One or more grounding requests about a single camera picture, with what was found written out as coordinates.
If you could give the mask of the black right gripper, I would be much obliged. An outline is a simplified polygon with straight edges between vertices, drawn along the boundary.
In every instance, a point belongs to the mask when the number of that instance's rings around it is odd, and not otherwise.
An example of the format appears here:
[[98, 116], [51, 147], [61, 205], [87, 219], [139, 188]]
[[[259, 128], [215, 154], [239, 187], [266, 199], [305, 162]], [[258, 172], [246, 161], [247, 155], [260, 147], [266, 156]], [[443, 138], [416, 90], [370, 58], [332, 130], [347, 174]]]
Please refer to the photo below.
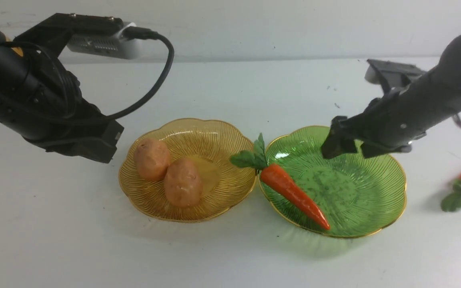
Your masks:
[[358, 152], [366, 159], [410, 153], [412, 141], [460, 111], [459, 91], [425, 74], [373, 99], [360, 114], [333, 118], [321, 153], [324, 159]]

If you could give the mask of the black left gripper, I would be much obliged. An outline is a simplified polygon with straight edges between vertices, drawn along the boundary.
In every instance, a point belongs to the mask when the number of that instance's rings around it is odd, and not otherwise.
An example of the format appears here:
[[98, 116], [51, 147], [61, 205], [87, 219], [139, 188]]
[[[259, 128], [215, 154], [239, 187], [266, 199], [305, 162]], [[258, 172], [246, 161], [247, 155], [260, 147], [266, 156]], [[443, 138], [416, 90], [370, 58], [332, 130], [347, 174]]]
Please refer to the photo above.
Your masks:
[[50, 122], [38, 117], [84, 120], [102, 116], [97, 106], [82, 98], [79, 81], [72, 81], [64, 95], [57, 73], [58, 64], [35, 51], [0, 47], [0, 124], [46, 152], [80, 156], [108, 164], [117, 150], [123, 126], [115, 120], [88, 126]]

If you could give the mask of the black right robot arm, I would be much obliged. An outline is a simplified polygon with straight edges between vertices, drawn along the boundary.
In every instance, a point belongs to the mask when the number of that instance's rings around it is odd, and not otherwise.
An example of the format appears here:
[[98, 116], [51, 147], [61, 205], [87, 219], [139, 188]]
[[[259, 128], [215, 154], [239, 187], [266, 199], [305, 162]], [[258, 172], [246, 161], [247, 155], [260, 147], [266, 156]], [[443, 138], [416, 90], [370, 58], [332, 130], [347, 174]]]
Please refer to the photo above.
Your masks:
[[461, 35], [428, 71], [413, 64], [368, 60], [365, 79], [379, 84], [383, 96], [362, 113], [336, 116], [321, 146], [324, 159], [362, 153], [364, 158], [408, 153], [412, 142], [461, 112]]

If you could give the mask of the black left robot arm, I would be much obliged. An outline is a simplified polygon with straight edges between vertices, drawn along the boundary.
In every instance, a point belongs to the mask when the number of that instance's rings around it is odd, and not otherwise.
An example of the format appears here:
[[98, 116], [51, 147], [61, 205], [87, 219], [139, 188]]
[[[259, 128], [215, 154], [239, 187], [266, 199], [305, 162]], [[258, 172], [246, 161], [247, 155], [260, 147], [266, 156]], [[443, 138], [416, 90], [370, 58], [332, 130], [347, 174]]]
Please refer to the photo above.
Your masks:
[[123, 126], [115, 120], [72, 125], [103, 117], [82, 97], [78, 78], [58, 56], [71, 40], [70, 27], [55, 14], [9, 39], [0, 31], [0, 124], [46, 152], [109, 163]]

